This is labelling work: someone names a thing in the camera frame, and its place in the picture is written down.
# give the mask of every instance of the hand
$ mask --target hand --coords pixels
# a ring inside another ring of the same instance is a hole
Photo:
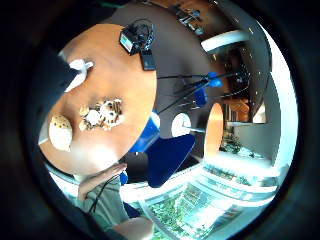
[[[105,180],[108,180],[112,178],[113,176],[119,175],[121,172],[126,170],[127,164],[126,163],[120,163],[120,164],[114,164],[110,168],[108,168],[106,171],[102,173],[103,178]]]

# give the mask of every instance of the person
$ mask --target person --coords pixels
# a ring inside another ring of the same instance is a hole
[[[121,200],[120,173],[126,163],[116,163],[105,171],[83,180],[76,206],[90,214],[110,239],[150,239],[153,222],[145,217],[129,218]]]

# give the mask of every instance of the chair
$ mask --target chair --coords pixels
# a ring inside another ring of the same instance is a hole
[[[216,78],[217,74],[215,72],[209,72],[207,76],[208,76],[208,79],[209,80],[211,79],[211,80],[210,80],[210,83],[206,87],[213,87],[213,88],[222,87],[222,81],[220,78]],[[194,86],[194,83],[187,85],[186,88],[190,89],[190,86]],[[208,95],[207,95],[205,89],[206,89],[205,87],[200,88],[194,92],[194,94],[193,94],[194,100],[192,103],[184,103],[184,104],[180,104],[179,106],[193,104],[191,109],[197,109],[197,108],[201,108],[201,107],[205,106],[208,102]]]
[[[174,174],[195,144],[191,134],[162,139],[158,138],[145,153],[148,155],[148,184],[152,188],[161,187]]]
[[[131,147],[129,152],[144,152],[160,137],[160,118],[155,112],[151,112],[150,119],[141,133],[139,139]]]

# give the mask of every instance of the person's arm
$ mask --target person's arm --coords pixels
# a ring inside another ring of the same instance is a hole
[[[113,230],[128,240],[151,239],[153,229],[153,222],[145,217],[131,218],[113,227]]]
[[[119,175],[126,168],[127,168],[126,163],[115,164],[110,168],[108,168],[106,171],[100,173],[99,175],[82,182],[79,185],[79,189],[78,189],[78,199],[81,201],[84,201],[86,199],[88,192],[90,192],[99,184],[108,181],[113,176]]]

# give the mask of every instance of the small device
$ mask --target small device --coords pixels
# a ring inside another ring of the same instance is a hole
[[[151,49],[140,51],[142,67],[145,71],[156,70],[156,64],[154,62]]]
[[[124,28],[121,31],[119,42],[129,55],[136,54],[140,51],[138,37],[132,34],[128,28]]]

